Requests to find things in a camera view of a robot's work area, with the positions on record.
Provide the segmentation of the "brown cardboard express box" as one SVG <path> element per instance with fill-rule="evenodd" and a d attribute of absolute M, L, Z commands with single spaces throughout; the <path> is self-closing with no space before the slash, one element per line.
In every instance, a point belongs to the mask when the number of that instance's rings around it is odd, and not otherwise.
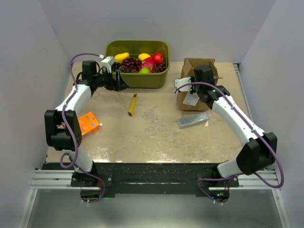
<path fill-rule="evenodd" d="M 212 69 L 215 84 L 217 84 L 220 77 L 214 63 L 215 59 L 212 58 L 185 58 L 180 77 L 194 76 L 195 67 L 208 65 Z M 177 106 L 181 111 L 185 112 L 203 112 L 209 110 L 208 106 L 199 100 L 197 94 L 191 95 L 190 92 L 180 92 L 177 94 Z"/>

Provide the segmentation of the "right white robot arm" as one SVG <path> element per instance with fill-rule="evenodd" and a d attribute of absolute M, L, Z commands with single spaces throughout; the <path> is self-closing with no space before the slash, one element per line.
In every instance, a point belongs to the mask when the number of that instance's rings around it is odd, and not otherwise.
<path fill-rule="evenodd" d="M 222 85 L 215 85 L 211 67 L 195 67 L 192 82 L 201 102 L 226 121 L 242 145 L 235 159 L 217 166 L 218 171 L 211 178 L 213 184 L 221 187 L 230 176 L 250 175 L 272 165 L 275 162 L 277 137 L 256 126 L 237 106 L 228 90 Z"/>

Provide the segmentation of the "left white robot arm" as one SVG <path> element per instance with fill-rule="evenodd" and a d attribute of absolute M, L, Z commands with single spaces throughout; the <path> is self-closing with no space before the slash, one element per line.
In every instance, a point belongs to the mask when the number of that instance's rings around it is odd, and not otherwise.
<path fill-rule="evenodd" d="M 71 163 L 63 165 L 63 168 L 73 167 L 76 172 L 83 173 L 81 180 L 87 186 L 97 184 L 98 174 L 92 171 L 93 161 L 81 149 L 82 134 L 77 115 L 98 88 L 104 87 L 116 92 L 129 88 L 119 70 L 112 72 L 114 63 L 112 56 L 104 58 L 100 63 L 83 61 L 82 71 L 74 78 L 67 98 L 58 107 L 47 110 L 44 114 L 48 146 L 71 159 Z"/>

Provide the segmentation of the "yellow black utility knife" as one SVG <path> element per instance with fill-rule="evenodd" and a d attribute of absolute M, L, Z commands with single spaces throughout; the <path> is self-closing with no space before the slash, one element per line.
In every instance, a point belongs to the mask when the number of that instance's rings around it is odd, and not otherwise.
<path fill-rule="evenodd" d="M 129 116 L 133 116 L 134 114 L 134 107 L 135 107 L 135 103 L 136 103 L 136 98 L 137 98 L 137 94 L 134 94 L 129 106 L 129 110 L 128 110 L 128 115 Z"/>

